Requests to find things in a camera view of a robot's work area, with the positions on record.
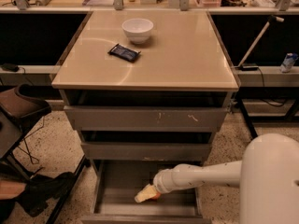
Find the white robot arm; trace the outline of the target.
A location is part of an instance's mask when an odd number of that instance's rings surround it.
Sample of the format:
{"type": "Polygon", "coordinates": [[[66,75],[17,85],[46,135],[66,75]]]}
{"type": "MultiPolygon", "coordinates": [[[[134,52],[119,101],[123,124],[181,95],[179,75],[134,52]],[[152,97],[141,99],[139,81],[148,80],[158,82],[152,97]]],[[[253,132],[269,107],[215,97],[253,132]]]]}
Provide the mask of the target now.
{"type": "Polygon", "coordinates": [[[135,201],[202,185],[239,187],[239,224],[299,224],[298,183],[299,142],[267,133],[248,144],[240,161],[204,167],[179,164],[159,171],[135,201]]]}

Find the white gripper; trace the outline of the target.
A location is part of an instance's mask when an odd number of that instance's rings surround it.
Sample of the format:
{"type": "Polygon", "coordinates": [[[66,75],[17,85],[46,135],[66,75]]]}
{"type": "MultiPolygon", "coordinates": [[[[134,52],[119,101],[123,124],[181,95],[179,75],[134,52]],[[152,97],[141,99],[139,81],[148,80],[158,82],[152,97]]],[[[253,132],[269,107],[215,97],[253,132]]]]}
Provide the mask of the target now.
{"type": "Polygon", "coordinates": [[[153,178],[153,185],[148,184],[146,187],[140,190],[135,196],[135,201],[137,203],[142,203],[146,200],[151,200],[151,198],[158,192],[166,194],[173,191],[176,187],[176,184],[173,181],[172,174],[172,169],[164,169],[159,171],[153,178]]]}

